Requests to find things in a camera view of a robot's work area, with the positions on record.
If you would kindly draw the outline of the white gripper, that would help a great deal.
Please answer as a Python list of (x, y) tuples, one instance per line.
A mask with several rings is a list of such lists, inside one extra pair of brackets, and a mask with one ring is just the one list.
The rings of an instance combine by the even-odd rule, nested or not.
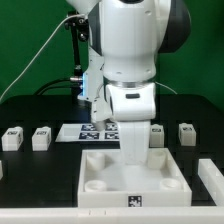
[(124, 163), (144, 165), (149, 148), (151, 120), (156, 115), (155, 84), (135, 88), (109, 84), (106, 86), (106, 101), (103, 98), (94, 99), (91, 123), (98, 131), (103, 131), (112, 111)]

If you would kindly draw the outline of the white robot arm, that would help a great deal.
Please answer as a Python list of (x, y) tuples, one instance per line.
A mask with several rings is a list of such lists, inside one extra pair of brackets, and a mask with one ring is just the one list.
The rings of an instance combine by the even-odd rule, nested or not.
[(179, 49), (190, 35), (184, 0), (66, 0), (88, 21), (85, 99), (99, 130), (118, 126), (123, 161), (147, 161), (156, 116), (156, 58)]

